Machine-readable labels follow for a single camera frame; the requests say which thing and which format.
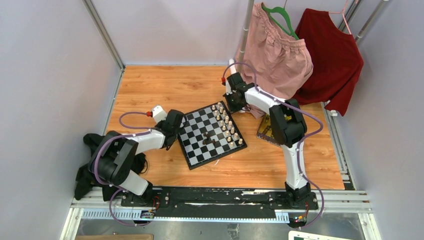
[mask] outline dark red garment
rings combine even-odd
[[[325,109],[337,110],[344,116],[364,66],[354,37],[341,32],[328,11],[309,8],[296,34],[305,40],[313,73],[293,98],[302,105],[331,100]]]

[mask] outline clothing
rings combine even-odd
[[[244,62],[256,69],[259,87],[276,97],[290,99],[311,76],[312,59],[305,41],[287,35],[270,20],[262,4],[253,6]],[[247,83],[254,82],[253,71],[247,66],[242,67],[241,76]],[[256,118],[264,114],[251,108]]]
[[[344,116],[364,66],[354,37],[337,29],[329,12],[309,8],[295,32],[305,40],[313,73],[294,98],[302,105],[330,100],[325,109]]]

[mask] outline white wall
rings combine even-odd
[[[0,3],[0,232],[58,239],[120,71],[81,0]]]
[[[248,5],[247,0],[93,2],[127,65],[227,64],[240,43]],[[284,5],[283,0],[264,2],[270,8]],[[338,12],[344,4],[344,0],[289,0],[286,10],[296,29],[305,8]],[[338,26],[341,16],[331,16]],[[275,18],[284,22],[281,16]]]
[[[356,32],[378,2],[364,1]],[[423,9],[421,0],[387,4],[359,45],[364,67],[346,115],[337,119],[384,240],[424,235]]]

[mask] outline elastic waistband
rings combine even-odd
[[[274,41],[278,41],[281,43],[282,46],[287,46],[290,48],[306,48],[305,40],[299,39],[296,40],[294,37],[287,35],[285,32],[283,32],[282,29],[278,30],[270,20],[270,17],[268,16],[267,12],[265,12],[262,9],[263,2],[257,3],[254,5],[253,10],[257,12],[257,15],[259,16],[259,20],[262,23],[263,27],[265,28],[266,33],[270,38],[272,38]]]

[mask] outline pink clothes hanger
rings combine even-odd
[[[346,21],[346,17],[345,17],[345,10],[346,10],[346,7],[348,6],[348,2],[349,2],[349,0],[346,0],[346,3],[344,4],[343,9],[340,12],[329,11],[328,13],[329,14],[341,14],[341,16],[343,17],[344,24],[346,24],[346,28],[349,31],[349,34],[352,35],[351,29],[349,28],[349,25],[348,25],[348,21]]]

